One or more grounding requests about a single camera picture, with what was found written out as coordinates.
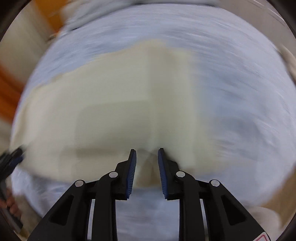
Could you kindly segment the person's left hand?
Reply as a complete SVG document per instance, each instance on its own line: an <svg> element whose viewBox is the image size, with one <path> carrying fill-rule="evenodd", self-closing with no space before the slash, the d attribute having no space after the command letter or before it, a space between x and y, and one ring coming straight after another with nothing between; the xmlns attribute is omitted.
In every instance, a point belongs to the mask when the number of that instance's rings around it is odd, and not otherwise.
<svg viewBox="0 0 296 241"><path fill-rule="evenodd" d="M6 189L6 200L2 199L1 202L1 208L9 209L10 214L12 214L17 219L21 219L22 212L19 209L16 200L9 188Z"/></svg>

